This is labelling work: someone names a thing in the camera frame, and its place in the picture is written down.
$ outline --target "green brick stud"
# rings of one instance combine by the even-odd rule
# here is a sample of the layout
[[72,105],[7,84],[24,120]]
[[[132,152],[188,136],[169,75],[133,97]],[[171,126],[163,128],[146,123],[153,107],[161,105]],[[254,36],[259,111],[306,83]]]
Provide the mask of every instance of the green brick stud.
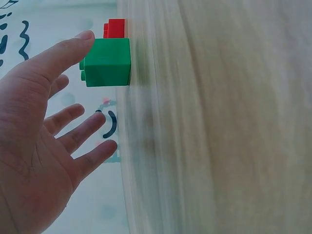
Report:
[[125,86],[130,82],[131,57],[128,38],[96,39],[79,63],[87,87]]

